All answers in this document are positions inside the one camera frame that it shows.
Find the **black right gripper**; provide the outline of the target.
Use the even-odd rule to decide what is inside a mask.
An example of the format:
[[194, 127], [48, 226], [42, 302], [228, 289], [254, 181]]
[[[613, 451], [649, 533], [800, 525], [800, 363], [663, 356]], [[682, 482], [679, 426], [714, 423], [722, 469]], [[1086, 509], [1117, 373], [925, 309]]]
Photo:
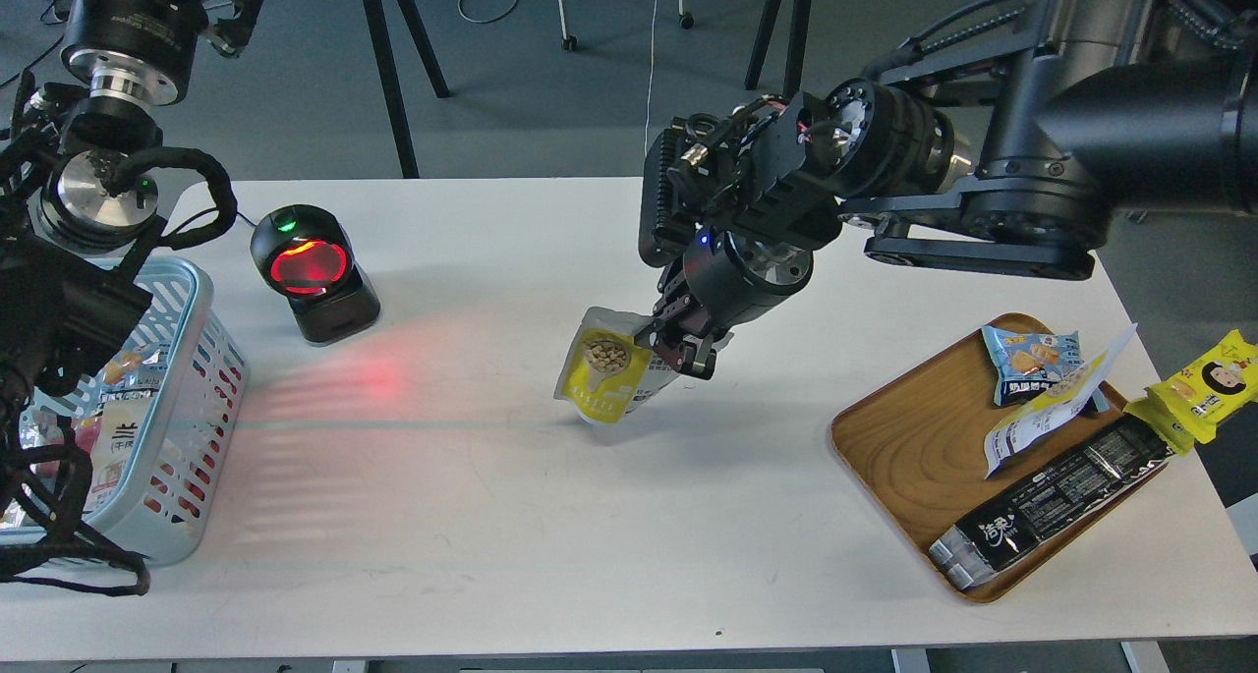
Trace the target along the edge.
[[684, 281], [657, 283], [659, 297], [650, 320], [634, 335], [634, 345], [673, 351], [674, 371], [711, 379], [720, 333], [759, 320], [801, 291], [813, 267], [811, 252], [786, 243], [706, 230], [682, 257]]

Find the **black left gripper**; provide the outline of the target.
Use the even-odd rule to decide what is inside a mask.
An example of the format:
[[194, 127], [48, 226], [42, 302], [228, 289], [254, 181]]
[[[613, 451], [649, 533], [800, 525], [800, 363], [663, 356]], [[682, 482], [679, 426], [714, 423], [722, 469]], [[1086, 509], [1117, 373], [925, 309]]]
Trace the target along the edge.
[[198, 34], [216, 54], [238, 58], [252, 42], [263, 0], [228, 0], [229, 18], [208, 23], [203, 0], [75, 0], [60, 60], [86, 84], [106, 68], [138, 74], [151, 104], [186, 96]]

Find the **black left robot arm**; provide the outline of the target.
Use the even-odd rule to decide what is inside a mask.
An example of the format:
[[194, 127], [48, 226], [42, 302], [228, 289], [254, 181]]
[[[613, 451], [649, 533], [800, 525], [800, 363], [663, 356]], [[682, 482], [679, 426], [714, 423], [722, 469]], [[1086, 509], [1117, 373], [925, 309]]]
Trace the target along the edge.
[[20, 414], [36, 392], [70, 394], [123, 347], [152, 296], [136, 284], [148, 254], [223, 236], [238, 203], [223, 164], [164, 143], [152, 109], [185, 98], [198, 42], [224, 58], [252, 40], [263, 0], [75, 0], [58, 49], [70, 84], [15, 77], [3, 131], [3, 504], [43, 530], [3, 547], [3, 580], [31, 582], [59, 559], [135, 575], [101, 587], [148, 592], [138, 552], [86, 523], [89, 457], [72, 437], [26, 447]]

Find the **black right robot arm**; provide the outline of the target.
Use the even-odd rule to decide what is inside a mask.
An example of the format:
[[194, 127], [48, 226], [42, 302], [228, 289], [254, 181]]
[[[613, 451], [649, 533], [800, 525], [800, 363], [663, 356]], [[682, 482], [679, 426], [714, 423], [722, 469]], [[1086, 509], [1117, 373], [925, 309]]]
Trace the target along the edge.
[[673, 121], [644, 171], [634, 341], [692, 377], [845, 224], [886, 264], [1083, 281], [1120, 210], [1255, 215], [1255, 11], [977, 0], [827, 96]]

